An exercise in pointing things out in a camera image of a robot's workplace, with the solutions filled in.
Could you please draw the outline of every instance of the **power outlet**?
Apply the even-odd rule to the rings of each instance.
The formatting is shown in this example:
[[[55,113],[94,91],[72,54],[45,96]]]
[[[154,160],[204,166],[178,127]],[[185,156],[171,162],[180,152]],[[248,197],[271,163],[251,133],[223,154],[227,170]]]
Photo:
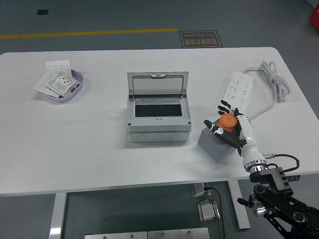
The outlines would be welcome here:
[[[239,112],[244,114],[253,79],[250,75],[234,71],[229,80],[223,100],[228,102],[231,107],[237,107]]]

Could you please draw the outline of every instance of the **cable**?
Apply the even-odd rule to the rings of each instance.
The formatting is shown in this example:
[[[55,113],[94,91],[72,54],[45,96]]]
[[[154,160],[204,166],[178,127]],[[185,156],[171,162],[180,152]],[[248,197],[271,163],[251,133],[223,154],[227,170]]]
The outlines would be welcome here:
[[[267,164],[267,168],[269,168],[269,166],[275,166],[276,168],[278,168],[278,165],[276,163]]]
[[[257,112],[256,114],[248,118],[249,122],[251,122],[254,118],[256,118],[257,116],[269,110],[272,106],[274,106],[278,97],[281,101],[283,97],[285,97],[290,91],[288,87],[288,83],[283,78],[277,75],[276,64],[273,61],[270,62],[269,64],[265,61],[262,61],[262,64],[260,65],[260,67],[248,68],[245,71],[243,71],[243,73],[246,74],[247,72],[250,72],[250,71],[261,71],[265,74],[267,80],[270,82],[270,84],[273,87],[274,99],[270,105],[268,105],[261,111]]]
[[[285,169],[285,170],[283,170],[284,173],[294,171],[297,168],[299,168],[299,166],[300,166],[299,160],[296,157],[292,156],[292,155],[289,155],[289,154],[275,154],[274,157],[289,157],[289,158],[293,158],[296,161],[296,163],[297,163],[296,167]]]
[[[223,225],[223,239],[225,239],[225,226],[224,226],[224,218],[223,218],[223,214],[221,212],[221,197],[220,197],[220,194],[219,192],[217,191],[217,189],[213,188],[213,187],[204,187],[204,190],[207,191],[207,190],[210,190],[210,189],[214,189],[216,191],[216,193],[218,194],[218,197],[219,197],[219,208],[220,208],[220,217],[221,217],[221,222],[222,222],[222,225]]]

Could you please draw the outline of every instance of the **paper card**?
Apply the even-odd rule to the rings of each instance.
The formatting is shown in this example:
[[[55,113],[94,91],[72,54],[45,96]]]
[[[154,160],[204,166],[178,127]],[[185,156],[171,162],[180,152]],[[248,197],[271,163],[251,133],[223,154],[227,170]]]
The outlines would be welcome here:
[[[54,74],[63,71],[69,76],[72,76],[70,61],[61,60],[61,61],[47,61],[45,63],[45,68],[49,71],[54,72]]]
[[[54,76],[53,71],[45,71],[40,80],[35,84],[34,89],[36,91],[40,91],[46,95],[53,96],[55,98],[59,98],[59,94],[50,90],[45,84]]]

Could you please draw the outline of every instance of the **orange cap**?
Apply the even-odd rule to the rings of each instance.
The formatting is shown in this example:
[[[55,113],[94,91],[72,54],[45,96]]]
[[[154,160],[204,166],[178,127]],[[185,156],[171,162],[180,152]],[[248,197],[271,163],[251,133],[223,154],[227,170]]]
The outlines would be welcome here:
[[[236,124],[237,124],[236,117],[234,115],[226,113],[220,117],[217,126],[232,133],[236,127]]]

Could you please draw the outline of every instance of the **purple tray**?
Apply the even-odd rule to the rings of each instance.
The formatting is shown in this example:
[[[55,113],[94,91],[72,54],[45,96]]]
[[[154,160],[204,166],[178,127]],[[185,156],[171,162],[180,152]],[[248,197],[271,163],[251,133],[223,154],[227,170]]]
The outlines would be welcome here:
[[[78,82],[80,82],[80,85],[79,85],[71,94],[69,94],[69,95],[66,96],[66,97],[61,97],[61,98],[55,98],[55,97],[53,97],[53,96],[49,96],[49,95],[44,94],[44,93],[42,93],[42,94],[44,94],[45,96],[47,96],[47,97],[49,97],[49,98],[51,98],[51,99],[53,99],[53,100],[56,100],[56,101],[66,101],[66,100],[68,100],[69,98],[71,98],[72,96],[74,96],[74,95],[79,91],[79,89],[82,87],[82,85],[83,85],[83,76],[82,76],[79,72],[77,72],[77,71],[71,70],[71,72],[72,72],[72,77],[73,77],[75,80],[77,80]]]

